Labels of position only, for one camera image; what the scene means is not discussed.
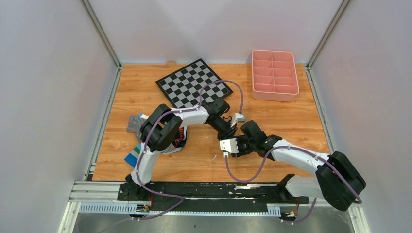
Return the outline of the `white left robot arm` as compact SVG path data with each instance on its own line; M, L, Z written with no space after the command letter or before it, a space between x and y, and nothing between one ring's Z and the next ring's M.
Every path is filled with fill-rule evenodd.
M144 200L148 197L147 184L152 179L159 156L179 152L183 148L188 126L207 124L217 131L218 140L232 138L237 122L244 121L244 115L236 112L232 117L225 118L223 115L229 109L229 104L218 98L189 108L169 108L161 104L149 116L131 116L127 131L135 134L139 144L125 157L133 171L126 176L126 183L121 185L118 199Z

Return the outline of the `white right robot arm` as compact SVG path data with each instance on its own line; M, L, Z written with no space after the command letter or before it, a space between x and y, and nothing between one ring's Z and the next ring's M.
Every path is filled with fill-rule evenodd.
M241 131L242 135L220 141L225 157L255 152L264 161L284 162L312 174L289 174L282 179L277 190L282 202L291 202L296 197L321 198L340 211L346 211L353 203L362 203L360 193L366 182L344 153L327 154L296 146L280 136L266 135L254 121L243 124Z

